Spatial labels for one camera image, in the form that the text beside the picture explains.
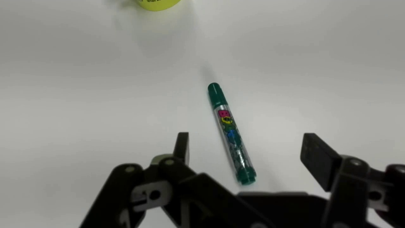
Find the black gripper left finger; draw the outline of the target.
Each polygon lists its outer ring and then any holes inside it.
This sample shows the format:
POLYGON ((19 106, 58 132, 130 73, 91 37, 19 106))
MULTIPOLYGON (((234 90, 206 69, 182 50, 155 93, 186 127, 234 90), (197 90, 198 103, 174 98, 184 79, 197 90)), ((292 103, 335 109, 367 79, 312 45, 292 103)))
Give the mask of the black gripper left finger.
POLYGON ((155 156, 143 170, 116 166, 79 228, 139 228, 160 208, 175 228, 270 228, 270 222, 206 174, 187 166, 188 133, 179 132, 172 154, 155 156))

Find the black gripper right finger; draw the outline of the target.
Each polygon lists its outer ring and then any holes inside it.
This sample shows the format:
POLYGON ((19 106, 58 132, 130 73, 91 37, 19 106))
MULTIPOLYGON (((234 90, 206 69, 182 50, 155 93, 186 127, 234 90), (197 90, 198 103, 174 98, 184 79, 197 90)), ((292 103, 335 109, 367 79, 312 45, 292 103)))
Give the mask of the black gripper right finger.
POLYGON ((374 228, 368 209, 392 228, 405 228, 405 166, 383 171, 353 156, 336 154, 315 133, 305 133, 300 160, 321 189, 330 194, 321 228, 374 228))

